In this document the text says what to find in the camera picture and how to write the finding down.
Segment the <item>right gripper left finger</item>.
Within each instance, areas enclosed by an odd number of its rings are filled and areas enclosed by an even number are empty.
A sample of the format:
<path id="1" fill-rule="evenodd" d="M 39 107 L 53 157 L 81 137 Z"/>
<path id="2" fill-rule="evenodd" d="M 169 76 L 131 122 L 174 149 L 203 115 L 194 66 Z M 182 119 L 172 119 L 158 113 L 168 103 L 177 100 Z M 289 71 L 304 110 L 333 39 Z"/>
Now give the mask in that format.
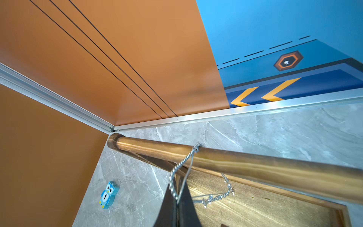
<path id="1" fill-rule="evenodd" d="M 176 227 L 177 226 L 177 205 L 169 187 L 167 187 L 162 206 L 153 227 Z"/>

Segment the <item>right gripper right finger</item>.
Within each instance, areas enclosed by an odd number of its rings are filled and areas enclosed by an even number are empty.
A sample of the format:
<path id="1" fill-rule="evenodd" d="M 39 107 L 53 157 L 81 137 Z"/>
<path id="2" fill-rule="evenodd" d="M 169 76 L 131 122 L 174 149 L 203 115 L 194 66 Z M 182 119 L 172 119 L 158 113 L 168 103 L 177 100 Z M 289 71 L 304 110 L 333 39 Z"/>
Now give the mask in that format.
<path id="1" fill-rule="evenodd" d="M 179 191 L 181 192 L 182 183 L 185 178 L 181 177 L 178 180 Z M 177 205 L 177 226 L 178 227 L 201 227 L 198 215 L 196 213 L 192 197 L 185 183 L 182 190 L 181 200 Z"/>

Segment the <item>wooden jewelry display stand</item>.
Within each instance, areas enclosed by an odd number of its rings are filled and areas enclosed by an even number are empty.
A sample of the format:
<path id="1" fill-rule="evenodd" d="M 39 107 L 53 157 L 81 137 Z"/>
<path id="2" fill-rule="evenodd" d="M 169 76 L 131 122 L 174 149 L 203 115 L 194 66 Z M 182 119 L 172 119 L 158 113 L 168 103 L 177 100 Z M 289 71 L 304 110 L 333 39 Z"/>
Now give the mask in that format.
<path id="1" fill-rule="evenodd" d="M 187 183 L 202 226 L 349 227 L 363 203 L 361 169 L 112 134 L 110 149 L 168 172 L 179 204 Z M 184 177 L 181 192 L 178 180 Z"/>

